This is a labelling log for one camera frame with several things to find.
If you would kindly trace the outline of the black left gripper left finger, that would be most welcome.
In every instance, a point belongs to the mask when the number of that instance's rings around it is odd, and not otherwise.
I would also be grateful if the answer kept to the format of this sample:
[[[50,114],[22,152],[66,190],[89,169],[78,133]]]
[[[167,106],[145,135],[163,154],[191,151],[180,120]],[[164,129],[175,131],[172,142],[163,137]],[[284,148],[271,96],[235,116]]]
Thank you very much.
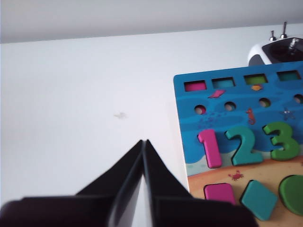
[[[24,197],[0,209],[2,227],[130,227],[143,171],[137,142],[109,170],[73,196]]]

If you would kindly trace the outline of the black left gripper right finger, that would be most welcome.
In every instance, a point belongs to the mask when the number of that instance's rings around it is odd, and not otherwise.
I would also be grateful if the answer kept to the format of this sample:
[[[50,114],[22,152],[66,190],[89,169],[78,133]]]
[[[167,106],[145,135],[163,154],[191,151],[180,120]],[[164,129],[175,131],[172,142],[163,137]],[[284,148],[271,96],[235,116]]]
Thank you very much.
[[[154,227],[256,227],[252,213],[229,202],[194,198],[167,169],[149,140],[143,150]]]

